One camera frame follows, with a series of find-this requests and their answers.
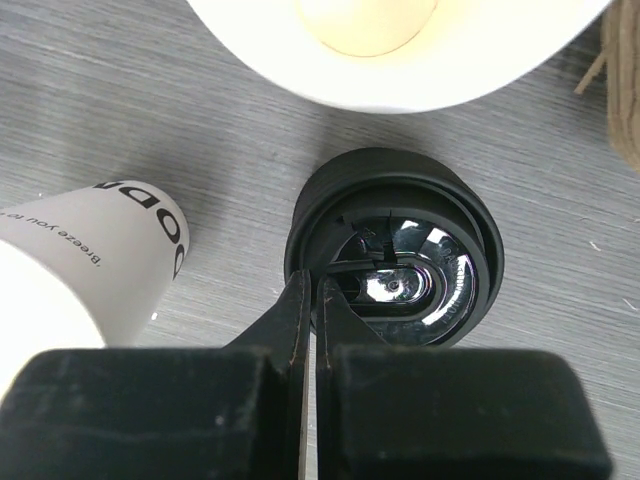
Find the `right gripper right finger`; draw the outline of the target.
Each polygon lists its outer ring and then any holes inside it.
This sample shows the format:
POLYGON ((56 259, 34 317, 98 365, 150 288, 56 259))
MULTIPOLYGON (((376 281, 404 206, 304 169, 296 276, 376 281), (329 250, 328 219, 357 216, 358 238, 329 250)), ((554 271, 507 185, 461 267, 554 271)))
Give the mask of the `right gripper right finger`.
POLYGON ((316 297, 316 412, 318 477, 341 477, 340 402, 336 355, 340 345, 382 345, 384 341, 349 306, 337 281, 324 276, 316 297))

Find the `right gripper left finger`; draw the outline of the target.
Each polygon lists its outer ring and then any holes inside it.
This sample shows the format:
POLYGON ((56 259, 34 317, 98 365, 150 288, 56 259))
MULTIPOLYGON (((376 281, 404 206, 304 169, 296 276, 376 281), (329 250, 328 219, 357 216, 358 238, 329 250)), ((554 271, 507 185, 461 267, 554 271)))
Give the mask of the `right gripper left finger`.
POLYGON ((256 401, 258 426, 255 479, 306 476, 311 277, 294 272, 276 302, 227 350, 252 349, 269 365, 256 401))

